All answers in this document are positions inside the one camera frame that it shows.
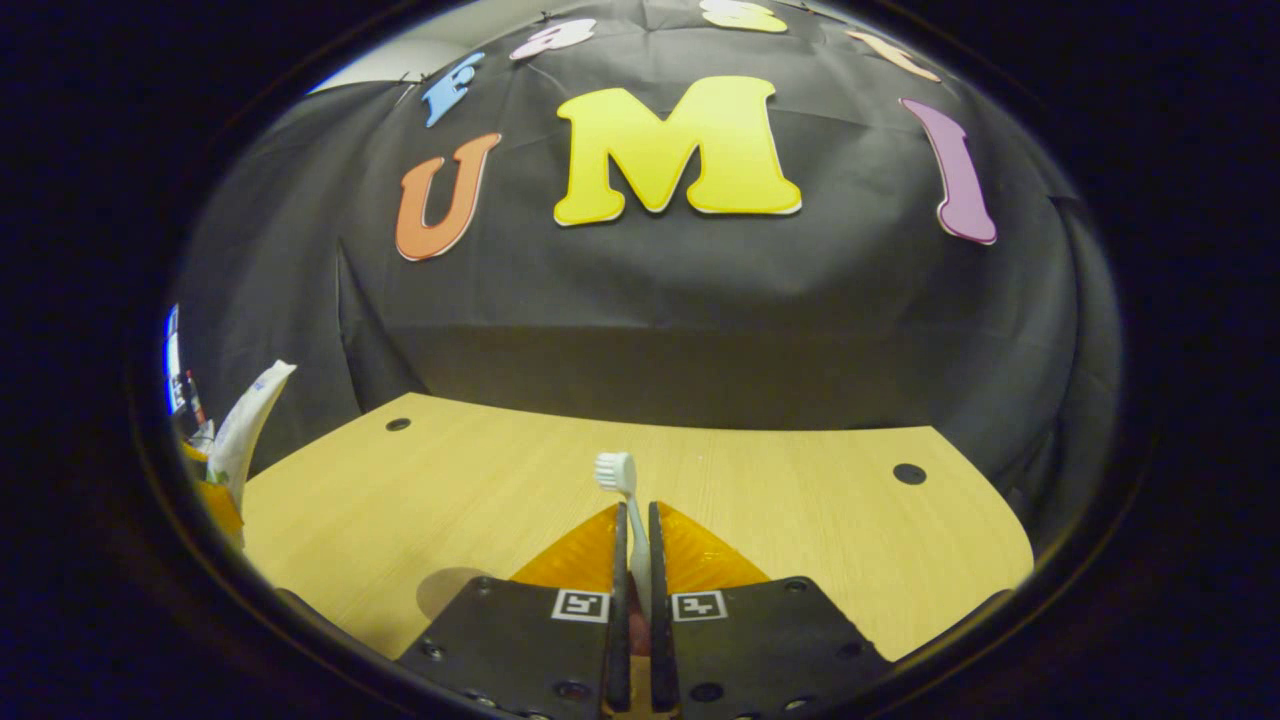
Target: yellow letter m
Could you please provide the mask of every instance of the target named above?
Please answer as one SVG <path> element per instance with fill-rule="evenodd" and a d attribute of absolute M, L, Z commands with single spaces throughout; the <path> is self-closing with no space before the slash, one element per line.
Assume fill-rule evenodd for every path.
<path fill-rule="evenodd" d="M 559 106 L 573 123 L 568 192 L 556 222 L 581 225 L 612 220 L 626 200 L 609 187 L 609 158 L 652 213 L 671 202 L 694 154 L 703 169 L 689 204 L 703 213 L 787 215 L 800 209 L 800 188 L 782 176 L 764 101 L 773 85 L 750 77 L 709 77 L 689 86 L 666 120 L 634 95 L 613 87 Z"/>

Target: toothbrush head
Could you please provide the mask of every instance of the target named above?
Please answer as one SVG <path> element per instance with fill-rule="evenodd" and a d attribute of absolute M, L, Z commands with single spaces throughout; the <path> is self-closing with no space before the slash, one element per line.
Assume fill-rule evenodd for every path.
<path fill-rule="evenodd" d="M 627 498 L 636 492 L 636 464 L 630 452 L 602 452 L 595 456 L 595 482 L 604 492 L 621 492 Z"/>

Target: white toothbrush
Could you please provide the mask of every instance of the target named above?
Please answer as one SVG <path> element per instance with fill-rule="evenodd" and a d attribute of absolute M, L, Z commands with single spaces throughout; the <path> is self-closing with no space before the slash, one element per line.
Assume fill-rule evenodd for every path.
<path fill-rule="evenodd" d="M 627 498 L 631 514 L 631 577 L 636 579 L 640 610 L 644 619 L 653 621 L 653 578 L 649 571 L 649 539 L 640 523 L 640 503 L 636 502 L 636 464 L 630 452 L 602 452 L 595 456 L 595 482 L 604 492 L 621 492 Z"/>

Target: wooden table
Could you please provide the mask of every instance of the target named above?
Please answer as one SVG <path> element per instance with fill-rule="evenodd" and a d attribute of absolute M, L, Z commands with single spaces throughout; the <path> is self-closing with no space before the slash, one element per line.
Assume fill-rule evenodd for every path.
<path fill-rule="evenodd" d="M 410 425 L 388 430 L 390 420 Z M 244 491 L 264 577 L 387 657 L 444 600 L 507 578 L 617 502 L 593 479 L 628 451 L 663 500 L 771 578 L 808 575 L 888 660 L 1016 587 L 1030 543 L 1000 495 L 933 428 L 772 432 L 539 415 L 406 395 L 285 457 Z M 906 484 L 893 468 L 923 468 Z"/>

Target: orange letter u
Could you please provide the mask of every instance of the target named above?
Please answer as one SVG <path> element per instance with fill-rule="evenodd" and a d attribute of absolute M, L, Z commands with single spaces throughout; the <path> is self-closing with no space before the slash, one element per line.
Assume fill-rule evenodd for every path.
<path fill-rule="evenodd" d="M 444 158 L 433 158 L 404 173 L 401 187 L 399 217 L 396 219 L 396 249 L 406 260 L 426 260 L 444 255 L 467 232 L 480 199 L 480 178 L 489 150 L 498 145 L 502 135 L 492 132 L 470 140 L 458 147 L 453 159 L 458 161 L 458 179 L 453 186 L 453 204 L 449 214 L 435 225 L 426 224 L 426 197 L 431 192 L 431 178 L 444 167 Z"/>

